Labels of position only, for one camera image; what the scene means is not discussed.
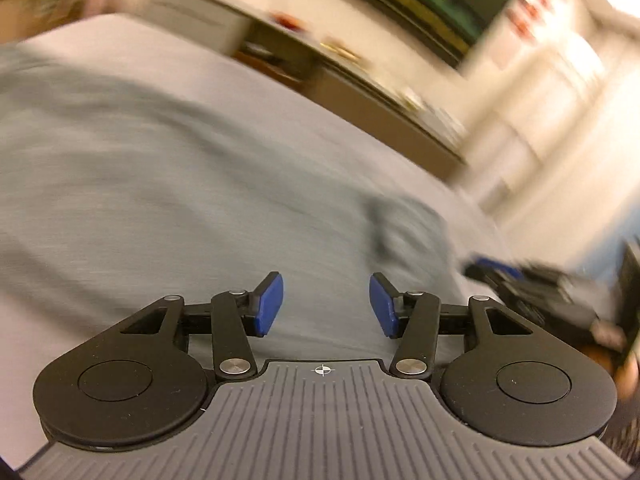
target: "bed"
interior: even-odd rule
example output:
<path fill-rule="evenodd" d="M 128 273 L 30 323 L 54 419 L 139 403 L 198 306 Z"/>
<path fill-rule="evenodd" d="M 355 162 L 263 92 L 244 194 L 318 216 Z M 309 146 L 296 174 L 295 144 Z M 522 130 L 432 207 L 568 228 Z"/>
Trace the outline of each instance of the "bed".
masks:
<path fill-rule="evenodd" d="M 481 211 L 401 155 L 137 18 L 9 47 L 0 72 L 0 454 L 13 467 L 46 442 L 39 371 L 165 294 L 208 301 L 279 270 L 286 300 L 252 341 L 258 361 L 388 362 L 369 272 L 455 302 L 490 294 L 461 261 L 510 259 Z"/>

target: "gray ribbed plate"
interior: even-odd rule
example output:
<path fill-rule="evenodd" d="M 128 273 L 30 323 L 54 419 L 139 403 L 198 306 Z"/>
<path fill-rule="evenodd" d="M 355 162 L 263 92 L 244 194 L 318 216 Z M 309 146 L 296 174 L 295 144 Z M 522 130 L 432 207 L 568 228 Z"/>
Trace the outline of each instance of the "gray ribbed plate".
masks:
<path fill-rule="evenodd" d="M 164 442 L 129 452 L 54 444 L 27 480 L 618 480 L 632 470 L 596 438 L 553 448 L 496 442 L 455 420 L 428 384 L 376 361 L 271 362 L 220 387 Z"/>

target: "white crosshair symbol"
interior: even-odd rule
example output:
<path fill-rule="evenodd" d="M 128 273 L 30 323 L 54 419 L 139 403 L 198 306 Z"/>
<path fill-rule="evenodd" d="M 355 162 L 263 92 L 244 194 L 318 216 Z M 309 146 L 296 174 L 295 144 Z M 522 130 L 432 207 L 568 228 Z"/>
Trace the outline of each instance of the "white crosshair symbol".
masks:
<path fill-rule="evenodd" d="M 325 376 L 325 375 L 327 375 L 327 374 L 330 374 L 330 373 L 331 373 L 331 372 L 333 372 L 333 371 L 334 371 L 334 369 L 333 369 L 333 368 L 329 368 L 328 366 L 326 366 L 326 365 L 324 365 L 324 364 L 323 364 L 322 366 L 319 366 L 318 368 L 316 368 L 316 369 L 314 370 L 314 372 L 315 372 L 316 374 L 318 374 L 318 375 L 322 375 L 322 377 L 324 377 L 324 376 Z"/>

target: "gray cloth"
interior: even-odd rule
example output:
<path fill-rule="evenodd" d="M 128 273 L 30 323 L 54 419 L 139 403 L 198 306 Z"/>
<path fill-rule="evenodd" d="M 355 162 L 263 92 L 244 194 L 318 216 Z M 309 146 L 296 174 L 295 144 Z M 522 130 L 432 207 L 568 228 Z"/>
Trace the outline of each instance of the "gray cloth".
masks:
<path fill-rule="evenodd" d="M 16 46 L 0 49 L 0 118 L 0 287 L 87 337 L 165 294 L 204 302 L 279 270 L 259 361 L 388 360 L 372 272 L 463 299 L 436 213 L 272 132 Z"/>

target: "white bed sheet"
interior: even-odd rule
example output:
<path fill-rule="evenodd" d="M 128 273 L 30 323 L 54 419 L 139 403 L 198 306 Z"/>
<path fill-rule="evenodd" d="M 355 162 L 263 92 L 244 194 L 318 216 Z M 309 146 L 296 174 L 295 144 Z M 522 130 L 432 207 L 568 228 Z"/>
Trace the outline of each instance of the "white bed sheet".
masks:
<path fill-rule="evenodd" d="M 271 113 L 247 119 L 269 122 L 272 126 L 282 120 L 291 107 L 328 120 L 317 105 L 284 87 L 274 90 L 271 82 L 264 87 L 260 84 L 242 86 L 242 83 L 235 89 L 221 86 L 218 81 L 222 73 L 228 76 L 229 71 L 242 74 L 250 69 L 130 16 L 99 16 L 40 35 L 24 44 L 69 64 L 133 80 L 176 98 L 238 116 L 244 113 L 242 104 L 246 99 L 258 98 L 268 105 L 262 108 Z M 330 120 L 342 121 L 335 116 Z M 442 216 L 456 262 L 473 253 L 510 259 L 510 251 L 498 229 L 477 207 L 368 134 L 351 126 L 348 130 L 350 134 L 340 139 L 340 145 L 335 139 L 324 138 L 320 130 L 317 135 L 303 137 L 283 133 L 277 140 L 288 145 L 304 142 L 307 149 L 313 143 L 315 152 L 324 155 L 327 150 L 337 154 L 357 150 L 361 158 L 379 166 L 379 185 L 416 197 Z M 490 294 L 487 287 L 462 276 L 457 280 L 467 296 Z M 0 388 L 0 420 L 3 420 L 0 455 L 15 468 L 46 442 L 31 402 L 33 381 L 51 360 L 81 341 L 72 332 L 65 333 L 60 327 L 49 326 L 45 320 L 34 317 L 12 298 L 2 296 L 1 291 L 0 314 L 3 355 L 0 376 L 5 379 Z M 12 352 L 15 358 L 9 357 Z"/>

